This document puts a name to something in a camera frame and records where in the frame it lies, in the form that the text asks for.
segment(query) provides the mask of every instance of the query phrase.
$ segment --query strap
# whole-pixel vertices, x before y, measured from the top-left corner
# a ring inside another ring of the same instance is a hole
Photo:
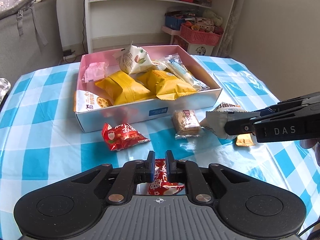
[[[30,9],[32,11],[33,23],[34,23],[36,31],[37,31],[37,33],[38,33],[38,35],[40,37],[40,40],[41,40],[43,46],[47,46],[48,45],[48,41],[47,41],[46,37],[44,36],[44,33],[42,32],[42,28],[39,25],[39,22],[38,22],[38,20],[36,18],[36,14],[34,12],[35,8],[33,6],[31,6]]]
[[[23,35],[22,18],[23,18],[23,11],[22,11],[22,10],[19,10],[18,13],[17,13],[19,36],[22,36],[22,35]]]

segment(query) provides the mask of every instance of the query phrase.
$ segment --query snack box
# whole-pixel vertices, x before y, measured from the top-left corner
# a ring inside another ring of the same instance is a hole
[[[160,59],[164,56],[178,53],[183,64],[194,75],[194,77],[204,82],[211,89],[180,97],[174,101],[160,100],[155,98],[123,105],[88,110],[85,112],[75,111],[76,118],[84,132],[102,130],[105,122],[109,123],[112,127],[115,127],[122,123],[135,123],[172,115],[175,110],[196,110],[213,106],[216,103],[222,88],[220,88],[214,79],[209,75],[209,73],[180,46],[146,46],[143,48],[148,52],[151,59]],[[113,54],[119,50],[120,49],[114,49],[82,56],[77,80],[75,109],[78,109],[79,90],[89,91],[98,97],[111,100],[106,91],[95,86],[94,82],[82,83],[81,79],[84,76],[84,71],[89,64],[94,62],[105,62],[106,65],[108,65],[108,75],[120,70],[116,59],[113,57]]]
[[[214,31],[214,23],[212,19],[197,17],[196,18],[196,25],[199,26],[200,29],[204,29],[208,32]]]

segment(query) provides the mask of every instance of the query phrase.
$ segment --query table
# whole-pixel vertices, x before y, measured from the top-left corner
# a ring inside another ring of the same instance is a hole
[[[194,56],[223,91],[216,103],[239,104],[253,111],[278,102],[268,88],[241,63],[232,59]],[[150,150],[163,158],[172,150],[176,159],[205,167],[221,163],[297,194],[307,207],[303,225],[320,215],[320,168],[313,150],[299,142],[257,143],[237,147],[209,131],[200,138],[175,140],[171,118],[163,117],[132,126],[151,139],[120,152],[110,152],[100,131],[83,133],[73,112],[79,63],[26,74],[17,81],[0,112],[0,237],[17,240],[19,229],[12,212],[17,200],[39,187],[80,173],[101,163],[121,167],[146,159]],[[199,120],[206,110],[196,111]]]

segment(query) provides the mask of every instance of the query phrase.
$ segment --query red snack bag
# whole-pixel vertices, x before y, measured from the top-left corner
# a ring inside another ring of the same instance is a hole
[[[123,123],[114,128],[105,123],[101,134],[110,151],[120,151],[150,141],[128,123]]]
[[[156,159],[155,180],[150,183],[148,195],[174,195],[184,189],[184,185],[167,181],[165,159]]]

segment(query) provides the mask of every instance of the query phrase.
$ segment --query screw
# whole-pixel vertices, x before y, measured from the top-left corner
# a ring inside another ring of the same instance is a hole
[[[208,202],[211,200],[211,196],[209,196],[208,194],[199,194],[198,196],[196,196],[196,200],[200,202]]]
[[[112,202],[119,202],[123,200],[123,196],[121,194],[112,194],[108,197],[108,199]]]

